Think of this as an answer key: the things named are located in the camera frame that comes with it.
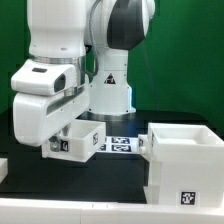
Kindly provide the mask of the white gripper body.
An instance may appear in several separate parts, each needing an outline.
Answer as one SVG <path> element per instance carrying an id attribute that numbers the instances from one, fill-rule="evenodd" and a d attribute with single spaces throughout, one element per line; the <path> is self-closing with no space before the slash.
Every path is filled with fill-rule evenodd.
<path id="1" fill-rule="evenodd" d="M 14 134 L 38 147 L 89 106 L 89 80 L 78 63 L 45 64 L 28 59 L 12 76 Z"/>

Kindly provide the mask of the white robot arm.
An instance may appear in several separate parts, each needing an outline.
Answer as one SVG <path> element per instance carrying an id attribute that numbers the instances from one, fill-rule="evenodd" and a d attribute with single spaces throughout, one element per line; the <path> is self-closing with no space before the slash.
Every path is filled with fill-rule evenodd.
<path id="1" fill-rule="evenodd" d="M 30 58 L 11 78 L 17 141 L 40 146 L 84 112 L 134 114 L 128 53 L 154 13 L 154 0 L 27 0 Z"/>

